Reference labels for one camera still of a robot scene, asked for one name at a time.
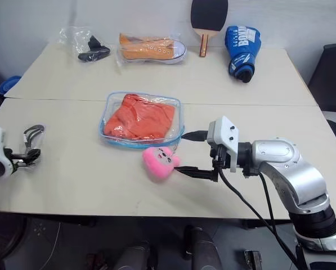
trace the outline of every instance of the orange shoe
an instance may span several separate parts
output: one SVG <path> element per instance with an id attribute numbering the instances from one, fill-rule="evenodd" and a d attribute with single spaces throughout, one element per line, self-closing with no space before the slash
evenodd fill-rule
<path id="1" fill-rule="evenodd" d="M 120 51 L 127 61 L 157 61 L 175 64 L 186 56 L 183 43 L 169 38 L 135 38 L 120 34 Z"/>

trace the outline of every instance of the floor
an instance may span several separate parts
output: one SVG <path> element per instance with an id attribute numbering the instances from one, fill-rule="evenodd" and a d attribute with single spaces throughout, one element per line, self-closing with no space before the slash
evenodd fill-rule
<path id="1" fill-rule="evenodd" d="M 101 217 L 93 227 L 61 223 L 55 251 L 44 269 L 87 269 L 87 254 L 102 252 L 115 258 L 125 246 L 141 240 L 157 247 L 159 270 L 190 269 L 190 261 L 181 256 L 187 224 L 203 227 L 213 237 L 224 269 L 247 269 L 244 250 L 259 250 L 264 270 L 295 269 L 266 228 L 246 230 L 236 219 L 134 217 Z M 58 228 L 59 222 L 31 219 L 20 247 L 5 260 L 6 269 L 39 270 L 51 253 Z M 294 250 L 292 225 L 279 225 L 278 232 Z"/>

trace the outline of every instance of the orange cloth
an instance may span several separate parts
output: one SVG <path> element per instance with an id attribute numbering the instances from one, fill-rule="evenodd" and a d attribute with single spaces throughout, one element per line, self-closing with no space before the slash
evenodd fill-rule
<path id="1" fill-rule="evenodd" d="M 137 94 L 127 94 L 120 108 L 105 124 L 104 134 L 129 140 L 164 138 L 173 117 L 173 106 L 150 102 Z"/>

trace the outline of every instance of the table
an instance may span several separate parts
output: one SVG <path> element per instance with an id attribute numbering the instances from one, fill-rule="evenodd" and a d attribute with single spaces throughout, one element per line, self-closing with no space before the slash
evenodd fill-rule
<path id="1" fill-rule="evenodd" d="M 184 104 L 316 106 L 284 49 L 261 49 L 252 81 L 229 76 L 225 48 L 210 47 L 205 58 L 189 48 L 177 65 L 134 63 L 119 67 L 116 53 L 81 63 L 61 44 L 49 44 L 6 97 L 104 101 L 116 91 L 175 97 Z"/>
<path id="2" fill-rule="evenodd" d="M 25 127 L 42 123 L 46 134 L 41 164 L 0 181 L 0 210 L 76 215 L 256 218 L 221 181 L 214 183 L 173 172 L 163 184 L 152 183 L 141 151 L 102 142 L 98 123 L 102 101 L 6 99 L 0 127 L 7 146 L 22 144 Z M 239 129 L 240 141 L 284 136 L 325 177 L 336 213 L 336 139 L 317 106 L 185 104 L 186 131 L 205 130 L 226 115 Z M 177 149 L 182 165 L 210 169 L 209 146 L 182 140 Z M 268 210 L 259 178 L 226 172 L 231 183 L 263 217 Z M 267 180 L 275 217 L 288 218 Z"/>

